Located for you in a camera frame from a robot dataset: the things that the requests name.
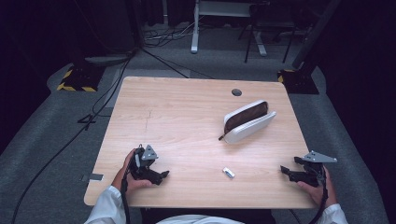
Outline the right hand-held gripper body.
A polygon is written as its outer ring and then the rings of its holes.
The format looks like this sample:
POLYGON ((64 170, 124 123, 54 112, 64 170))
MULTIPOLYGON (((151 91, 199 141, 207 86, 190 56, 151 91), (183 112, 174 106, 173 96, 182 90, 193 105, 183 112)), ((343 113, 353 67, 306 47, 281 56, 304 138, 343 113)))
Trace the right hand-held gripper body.
POLYGON ((314 150, 310 151, 301 158, 304 161, 308 161, 308 164, 303 165, 303 167, 306 173, 309 175, 309 179, 306 180, 306 183, 312 187, 317 187, 319 182, 325 176, 323 164, 337 162, 336 158, 318 153, 314 150))

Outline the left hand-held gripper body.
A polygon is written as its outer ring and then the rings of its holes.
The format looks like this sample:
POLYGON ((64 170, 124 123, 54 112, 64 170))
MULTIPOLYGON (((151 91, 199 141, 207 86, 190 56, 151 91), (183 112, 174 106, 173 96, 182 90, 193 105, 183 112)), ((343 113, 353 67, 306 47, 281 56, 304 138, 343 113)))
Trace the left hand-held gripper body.
POLYGON ((155 162, 158 155, 154 149, 147 145, 146 147, 139 146, 129 162, 129 170, 135 180, 150 180, 157 176, 157 172, 150 169, 150 165, 155 162))

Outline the person's left hand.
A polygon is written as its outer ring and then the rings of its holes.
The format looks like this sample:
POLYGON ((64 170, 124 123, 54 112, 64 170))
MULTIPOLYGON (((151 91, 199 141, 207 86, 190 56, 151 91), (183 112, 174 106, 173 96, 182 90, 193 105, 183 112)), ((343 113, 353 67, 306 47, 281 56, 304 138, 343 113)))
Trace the person's left hand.
MULTIPOLYGON (((126 173, 126 170, 129 168, 129 162, 133 155, 134 155, 134 149, 130 151, 129 154, 126 156, 122 167, 119 169, 119 171, 117 172, 111 183, 111 185, 114 188, 116 188, 118 191, 121 191, 121 181, 124 178, 124 174, 126 173)), ((148 188, 152 186, 151 182, 148 180, 135 180, 132 178, 131 175, 127 175, 126 177, 127 177, 126 194, 131 194, 136 189, 148 188)))

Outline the person's right hand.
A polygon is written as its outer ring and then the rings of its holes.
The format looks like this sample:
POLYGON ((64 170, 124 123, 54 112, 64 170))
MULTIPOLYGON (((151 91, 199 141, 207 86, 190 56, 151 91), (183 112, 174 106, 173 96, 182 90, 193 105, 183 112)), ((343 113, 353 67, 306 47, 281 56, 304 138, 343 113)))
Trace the person's right hand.
MULTIPOLYGON (((333 204, 337 204, 337 199, 330 172, 327 168, 324 168, 324 170, 326 172, 326 189, 328 191, 328 199, 326 200, 325 207, 329 207, 333 204)), ((323 196, 322 186, 314 188, 303 181, 299 181, 297 185, 311 197, 311 199, 315 202, 317 206, 321 205, 321 200, 323 196)))

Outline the grey floor tape patch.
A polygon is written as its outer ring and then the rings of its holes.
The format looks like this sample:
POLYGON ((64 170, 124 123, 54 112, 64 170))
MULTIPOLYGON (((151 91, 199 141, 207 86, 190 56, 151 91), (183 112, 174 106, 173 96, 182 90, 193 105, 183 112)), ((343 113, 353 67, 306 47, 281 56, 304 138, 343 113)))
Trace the grey floor tape patch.
POLYGON ((102 179, 103 179, 103 175, 88 174, 88 175, 83 175, 80 180, 82 182, 90 182, 90 181, 101 181, 102 179))

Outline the person's torso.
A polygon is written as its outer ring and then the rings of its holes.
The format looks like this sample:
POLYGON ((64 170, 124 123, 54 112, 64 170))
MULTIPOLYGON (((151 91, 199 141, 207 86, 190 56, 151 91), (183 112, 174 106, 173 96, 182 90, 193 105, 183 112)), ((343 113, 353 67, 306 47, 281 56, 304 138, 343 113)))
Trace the person's torso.
POLYGON ((144 208, 143 224, 276 224, 267 209, 144 208))

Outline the white pencil case brown lining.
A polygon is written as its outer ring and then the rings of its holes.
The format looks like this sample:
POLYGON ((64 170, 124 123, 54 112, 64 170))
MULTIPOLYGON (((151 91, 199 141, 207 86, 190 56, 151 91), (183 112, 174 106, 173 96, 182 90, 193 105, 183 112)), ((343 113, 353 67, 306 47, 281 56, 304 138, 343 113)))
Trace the white pencil case brown lining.
POLYGON ((276 116, 264 100, 244 105, 224 116, 223 135, 219 140, 234 144, 267 127, 276 116))

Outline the black yellow-striped stand base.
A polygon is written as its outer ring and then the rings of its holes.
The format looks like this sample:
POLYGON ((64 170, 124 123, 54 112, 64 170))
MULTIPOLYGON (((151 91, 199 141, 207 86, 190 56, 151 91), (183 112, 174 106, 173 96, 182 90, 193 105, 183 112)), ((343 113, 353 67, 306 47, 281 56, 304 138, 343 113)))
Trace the black yellow-striped stand base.
POLYGON ((285 86, 288 94, 318 94, 313 78, 301 75, 298 70, 279 70, 277 80, 285 86))
POLYGON ((80 68, 70 66, 57 87, 58 91, 98 91, 99 83, 105 72, 104 67, 89 66, 80 68))

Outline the slanted dark metal pole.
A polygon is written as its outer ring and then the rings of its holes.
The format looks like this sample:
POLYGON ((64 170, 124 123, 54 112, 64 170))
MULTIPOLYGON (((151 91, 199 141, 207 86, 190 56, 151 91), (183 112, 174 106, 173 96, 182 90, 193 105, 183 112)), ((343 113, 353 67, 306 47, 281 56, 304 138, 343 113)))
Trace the slanted dark metal pole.
POLYGON ((337 9, 341 0, 328 0, 329 3, 324 8, 324 11, 320 14, 316 15, 316 22, 313 24, 313 27, 310 33, 305 38, 305 42, 296 58, 294 59, 292 66, 294 68, 300 68, 304 61, 306 60, 309 51, 314 47, 314 44, 318 40, 320 33, 325 29, 327 23, 331 19, 334 11, 337 9))

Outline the black tripod stand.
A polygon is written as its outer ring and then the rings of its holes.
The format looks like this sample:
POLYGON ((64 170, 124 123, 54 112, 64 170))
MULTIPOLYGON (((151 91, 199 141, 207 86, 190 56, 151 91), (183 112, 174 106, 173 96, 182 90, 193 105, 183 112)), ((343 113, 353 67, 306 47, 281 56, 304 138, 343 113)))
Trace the black tripod stand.
POLYGON ((283 63, 289 54, 291 41, 296 33, 296 24, 291 17, 291 3, 289 0, 257 0, 249 6, 249 19, 239 38, 248 32, 247 49, 244 62, 248 61, 252 39, 256 40, 261 56, 266 56, 266 49, 262 42, 261 32, 276 32, 275 41, 280 40, 283 33, 290 33, 289 43, 283 57, 283 63))

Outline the white desk frame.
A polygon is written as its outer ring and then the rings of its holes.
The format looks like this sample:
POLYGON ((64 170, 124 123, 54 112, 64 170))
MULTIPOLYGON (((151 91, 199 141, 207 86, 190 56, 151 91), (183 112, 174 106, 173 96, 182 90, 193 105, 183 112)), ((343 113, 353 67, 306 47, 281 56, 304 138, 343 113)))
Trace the white desk frame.
POLYGON ((231 2, 216 0, 194 0, 193 10, 193 32, 191 39, 191 53, 198 52, 199 45, 199 20, 202 16, 221 16, 221 17, 238 17, 248 18, 249 7, 251 3, 231 2))

